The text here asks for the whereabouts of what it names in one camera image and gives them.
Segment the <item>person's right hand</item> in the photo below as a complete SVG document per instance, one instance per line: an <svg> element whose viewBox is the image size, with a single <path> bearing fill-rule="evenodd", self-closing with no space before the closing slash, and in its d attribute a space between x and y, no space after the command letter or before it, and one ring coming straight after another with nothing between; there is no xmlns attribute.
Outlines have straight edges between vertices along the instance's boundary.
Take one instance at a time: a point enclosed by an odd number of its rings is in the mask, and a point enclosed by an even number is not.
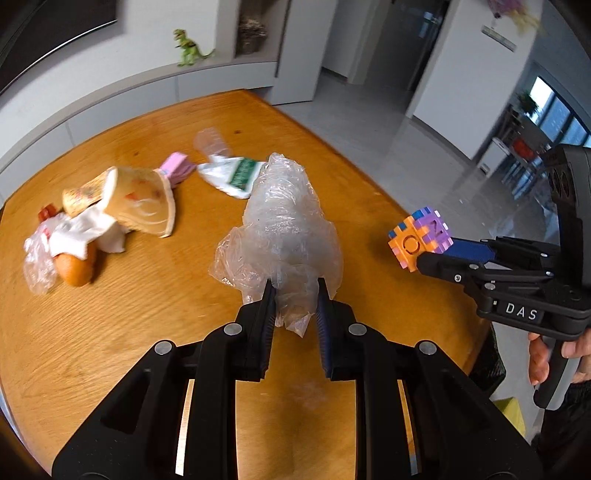
<svg viewBox="0 0 591 480"><path fill-rule="evenodd" d="M529 380L533 386L543 383L549 375L549 349L541 336L536 333L528 334L529 340ZM573 383L583 383L590 380L591 366L591 331L587 329L576 341L565 342L561 354L566 359L575 359L578 368L573 375Z"/></svg>

